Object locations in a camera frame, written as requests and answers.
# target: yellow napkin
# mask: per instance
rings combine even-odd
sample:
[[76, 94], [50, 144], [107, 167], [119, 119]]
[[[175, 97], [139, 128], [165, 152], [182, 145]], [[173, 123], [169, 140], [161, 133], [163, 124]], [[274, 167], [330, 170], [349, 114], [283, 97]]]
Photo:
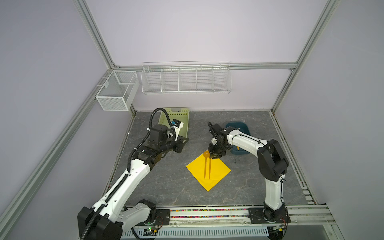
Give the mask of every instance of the yellow napkin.
[[220, 159], [210, 159], [208, 150], [188, 164], [187, 169], [207, 191], [231, 171]]

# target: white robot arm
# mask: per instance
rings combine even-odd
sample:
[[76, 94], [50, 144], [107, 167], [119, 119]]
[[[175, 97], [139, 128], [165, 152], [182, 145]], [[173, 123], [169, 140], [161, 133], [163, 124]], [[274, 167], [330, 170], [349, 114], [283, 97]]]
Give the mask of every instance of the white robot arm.
[[[152, 118], [157, 111], [164, 112], [171, 129], [165, 125], [152, 126]], [[150, 201], [141, 200], [133, 208], [124, 212], [121, 210], [139, 182], [161, 160], [163, 154], [169, 151], [181, 153], [188, 142], [188, 138], [179, 136], [182, 127], [181, 121], [170, 121], [163, 108], [153, 111], [149, 119], [148, 133], [129, 155], [125, 172], [92, 208], [83, 207], [79, 212], [81, 240], [118, 240], [123, 232], [141, 222], [155, 222], [156, 205]]]
[[208, 123], [209, 131], [213, 135], [209, 144], [209, 153], [212, 158], [226, 155], [232, 145], [243, 148], [258, 158], [259, 170], [265, 178], [265, 202], [263, 217], [268, 222], [275, 222], [285, 212], [283, 200], [283, 180], [289, 163], [279, 143], [258, 139], [240, 132], [238, 129], [228, 127], [223, 129], [220, 125]]

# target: green plastic basket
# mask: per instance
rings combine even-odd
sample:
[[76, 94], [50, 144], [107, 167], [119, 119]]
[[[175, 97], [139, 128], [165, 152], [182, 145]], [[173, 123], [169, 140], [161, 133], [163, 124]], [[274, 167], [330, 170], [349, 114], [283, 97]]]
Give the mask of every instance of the green plastic basket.
[[[169, 119], [177, 119], [184, 123], [183, 128], [180, 130], [179, 135], [182, 137], [187, 137], [188, 133], [188, 120], [189, 120], [189, 109], [188, 108], [164, 108], [169, 116]], [[170, 127], [168, 124], [166, 115], [161, 112], [159, 124]]]

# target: wire shelf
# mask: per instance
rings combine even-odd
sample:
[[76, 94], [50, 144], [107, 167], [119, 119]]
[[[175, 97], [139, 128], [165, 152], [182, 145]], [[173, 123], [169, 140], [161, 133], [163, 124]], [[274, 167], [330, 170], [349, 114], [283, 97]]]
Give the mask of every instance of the wire shelf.
[[139, 88], [135, 71], [112, 71], [96, 95], [106, 111], [129, 111]]
[[229, 93], [232, 88], [229, 62], [143, 63], [141, 80], [145, 94]]

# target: white mesh basket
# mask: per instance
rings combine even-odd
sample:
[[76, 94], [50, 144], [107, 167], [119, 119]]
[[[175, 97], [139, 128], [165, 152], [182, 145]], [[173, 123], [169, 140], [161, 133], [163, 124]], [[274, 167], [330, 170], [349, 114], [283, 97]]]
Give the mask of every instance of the white mesh basket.
[[106, 111], [129, 111], [139, 88], [135, 71], [112, 71], [96, 95]]
[[229, 93], [232, 87], [229, 62], [199, 64], [143, 63], [142, 91], [159, 93]]

